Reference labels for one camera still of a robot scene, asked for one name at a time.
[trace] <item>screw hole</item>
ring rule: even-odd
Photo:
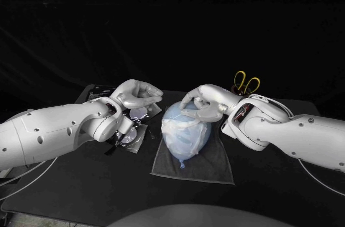
[[[38,142],[39,142],[40,144],[43,143],[43,137],[42,137],[42,136],[38,137]]]
[[[66,128],[66,134],[71,136],[72,135],[72,129],[71,127]]]

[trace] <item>yellow scissors handle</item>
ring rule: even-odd
[[[241,85],[237,87],[237,90],[241,89],[243,84],[244,84],[244,80],[245,80],[245,72],[244,72],[244,71],[238,71],[238,72],[235,73],[235,77],[237,77],[237,75],[238,75],[240,73],[243,74],[243,81],[241,81]]]
[[[250,82],[251,82],[253,80],[257,81],[257,88],[260,87],[260,79],[258,79],[257,77],[253,77],[253,78],[250,79],[250,81],[248,81],[248,83],[247,83],[247,86],[245,86],[245,89],[244,89],[244,93],[245,93],[245,94],[250,94],[250,93],[253,93],[253,92],[257,90],[257,88],[256,88],[251,92],[247,93],[247,88],[248,88]]]

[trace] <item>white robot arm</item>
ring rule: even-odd
[[[163,92],[146,82],[126,81],[108,97],[82,104],[43,108],[0,124],[0,170],[51,160],[87,141],[104,142],[133,121],[123,110],[162,100]]]
[[[183,109],[192,98],[198,111]],[[274,100],[260,95],[244,99],[211,84],[188,93],[180,109],[183,115],[208,122],[227,114],[221,130],[253,150],[261,151],[273,143],[290,157],[345,172],[345,121],[293,116]]]

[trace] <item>scissors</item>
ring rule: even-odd
[[[245,72],[238,71],[234,78],[234,89],[238,95],[247,95],[251,94],[257,88],[260,87],[260,79],[257,77],[253,77],[247,84],[245,81]]]

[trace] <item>plastic bag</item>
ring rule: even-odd
[[[183,161],[191,159],[206,144],[211,134],[211,123],[202,122],[183,116],[179,109],[180,102],[175,103],[162,119],[162,134],[172,155],[185,168]],[[195,104],[189,102],[185,107],[198,110]]]

